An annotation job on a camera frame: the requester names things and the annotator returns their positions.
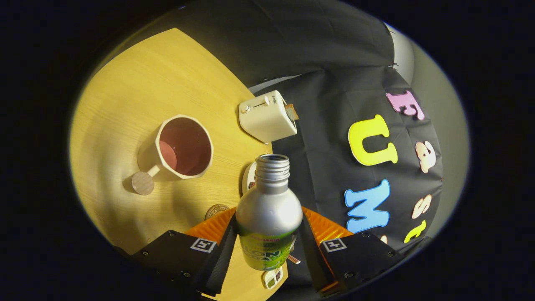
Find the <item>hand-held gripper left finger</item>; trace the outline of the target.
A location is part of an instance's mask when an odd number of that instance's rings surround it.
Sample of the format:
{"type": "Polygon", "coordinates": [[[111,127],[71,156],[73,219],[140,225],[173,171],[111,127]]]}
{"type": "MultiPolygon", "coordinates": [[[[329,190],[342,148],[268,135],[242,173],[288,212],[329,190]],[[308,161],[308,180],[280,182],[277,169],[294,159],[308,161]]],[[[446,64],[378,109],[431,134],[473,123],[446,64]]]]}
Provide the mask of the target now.
{"type": "Polygon", "coordinates": [[[168,230],[126,258],[186,293],[219,295],[237,238],[235,212],[224,210],[185,232],[168,230]]]}

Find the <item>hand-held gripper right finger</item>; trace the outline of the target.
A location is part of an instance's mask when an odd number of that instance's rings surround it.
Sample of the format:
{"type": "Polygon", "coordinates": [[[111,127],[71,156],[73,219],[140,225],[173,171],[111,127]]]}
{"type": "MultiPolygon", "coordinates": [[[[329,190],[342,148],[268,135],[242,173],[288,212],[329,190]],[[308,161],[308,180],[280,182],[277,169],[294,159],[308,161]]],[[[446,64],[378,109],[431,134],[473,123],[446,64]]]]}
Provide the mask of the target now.
{"type": "Polygon", "coordinates": [[[353,234],[311,209],[302,211],[299,232],[306,265],[323,297],[359,289],[404,259],[369,231],[353,234]]]}

